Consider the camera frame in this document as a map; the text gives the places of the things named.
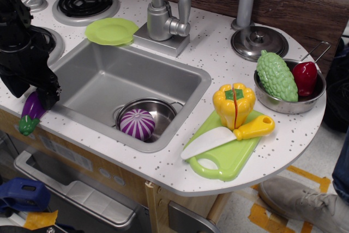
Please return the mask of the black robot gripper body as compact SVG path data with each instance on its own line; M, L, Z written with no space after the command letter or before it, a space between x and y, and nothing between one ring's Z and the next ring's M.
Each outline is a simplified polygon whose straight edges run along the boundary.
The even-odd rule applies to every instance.
M19 98L31 86L46 89L59 84L58 77L47 65L54 47L52 35L36 26L30 26L23 43L1 44L1 80L12 95Z

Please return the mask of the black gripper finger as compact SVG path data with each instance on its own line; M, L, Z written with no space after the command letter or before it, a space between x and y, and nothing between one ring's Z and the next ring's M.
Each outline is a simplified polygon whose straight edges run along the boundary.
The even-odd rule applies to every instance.
M61 91L62 89L59 84L54 84L52 87L46 89L38 87L36 92L43 109L51 110L55 103L59 101Z

